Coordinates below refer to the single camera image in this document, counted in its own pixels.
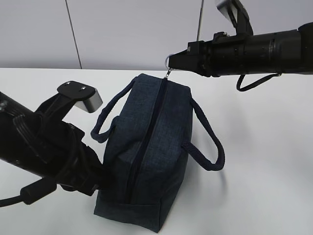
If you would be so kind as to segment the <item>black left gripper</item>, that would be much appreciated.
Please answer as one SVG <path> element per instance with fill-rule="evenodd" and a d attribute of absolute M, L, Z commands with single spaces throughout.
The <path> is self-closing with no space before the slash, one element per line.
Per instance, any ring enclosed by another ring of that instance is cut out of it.
<path fill-rule="evenodd" d="M 82 142 L 85 133 L 71 124 L 58 126 L 56 184 L 91 196 L 105 185 L 105 170 L 95 151 Z"/>

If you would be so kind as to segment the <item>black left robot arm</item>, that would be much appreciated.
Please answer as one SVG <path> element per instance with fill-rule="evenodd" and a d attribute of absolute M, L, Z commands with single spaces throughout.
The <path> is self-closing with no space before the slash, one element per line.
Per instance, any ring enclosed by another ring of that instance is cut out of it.
<path fill-rule="evenodd" d="M 64 190 L 91 196 L 106 185 L 106 172 L 83 143 L 85 132 L 63 121 L 73 105 L 56 94 L 33 112 L 1 93 L 0 158 Z"/>

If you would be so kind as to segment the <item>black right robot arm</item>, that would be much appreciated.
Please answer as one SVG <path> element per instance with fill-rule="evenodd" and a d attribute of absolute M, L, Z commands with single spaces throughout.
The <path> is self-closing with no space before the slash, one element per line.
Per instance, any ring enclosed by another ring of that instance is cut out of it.
<path fill-rule="evenodd" d="M 211 41 L 189 42 L 186 50 L 169 57 L 168 66 L 205 77 L 312 74 L 313 24 L 259 35 L 218 32 Z"/>

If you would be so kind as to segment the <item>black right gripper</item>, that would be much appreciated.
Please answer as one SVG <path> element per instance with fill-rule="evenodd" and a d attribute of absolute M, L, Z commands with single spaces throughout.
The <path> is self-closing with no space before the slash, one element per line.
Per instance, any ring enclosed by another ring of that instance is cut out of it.
<path fill-rule="evenodd" d="M 213 35 L 211 41 L 189 42 L 187 49 L 169 56 L 168 67 L 173 70 L 191 71 L 205 77 L 227 74 L 227 66 L 234 65 L 239 46 L 250 34 L 229 36 L 225 32 Z"/>

